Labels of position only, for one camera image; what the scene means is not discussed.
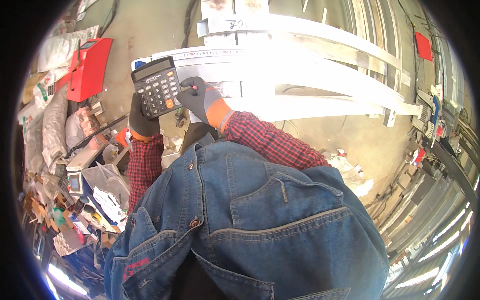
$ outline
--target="metal snap button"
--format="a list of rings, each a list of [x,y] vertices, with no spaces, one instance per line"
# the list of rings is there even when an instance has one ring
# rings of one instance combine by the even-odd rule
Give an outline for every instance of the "metal snap button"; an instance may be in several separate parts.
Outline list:
[[[197,227],[200,224],[200,220],[195,218],[192,222],[190,222],[190,229]]]

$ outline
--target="calculator button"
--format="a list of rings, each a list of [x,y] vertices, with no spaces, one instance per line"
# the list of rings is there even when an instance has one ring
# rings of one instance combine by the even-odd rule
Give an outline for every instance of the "calculator button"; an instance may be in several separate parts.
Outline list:
[[[167,105],[167,108],[173,108],[174,106],[172,99],[165,101],[165,104]]]

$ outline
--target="black glove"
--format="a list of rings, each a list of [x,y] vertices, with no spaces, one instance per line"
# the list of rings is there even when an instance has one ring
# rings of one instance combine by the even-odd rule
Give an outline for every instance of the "black glove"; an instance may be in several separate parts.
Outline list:
[[[142,113],[142,98],[137,93],[132,95],[132,108],[130,109],[130,132],[132,136],[142,142],[148,142],[150,137],[160,133],[158,119],[148,120]]]
[[[203,123],[223,132],[233,110],[225,103],[220,92],[200,77],[190,77],[180,83],[192,87],[178,94],[178,100]]]

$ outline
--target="calculator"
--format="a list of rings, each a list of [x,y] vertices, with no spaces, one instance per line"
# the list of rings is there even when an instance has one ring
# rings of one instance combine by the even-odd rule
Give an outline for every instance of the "calculator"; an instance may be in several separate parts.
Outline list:
[[[142,113],[147,119],[158,118],[182,107],[177,100],[180,82],[173,57],[164,57],[132,72],[135,91],[142,98]]]

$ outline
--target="red plaid shirt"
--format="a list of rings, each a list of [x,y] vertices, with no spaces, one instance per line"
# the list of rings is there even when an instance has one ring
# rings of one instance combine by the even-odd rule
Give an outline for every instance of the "red plaid shirt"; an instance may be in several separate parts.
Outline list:
[[[297,170],[330,166],[323,155],[307,143],[277,129],[272,123],[258,120],[250,112],[233,113],[224,134],[227,141],[247,146],[274,164]],[[133,139],[132,148],[128,165],[131,187],[129,214],[162,174],[163,135],[154,135],[146,144]]]

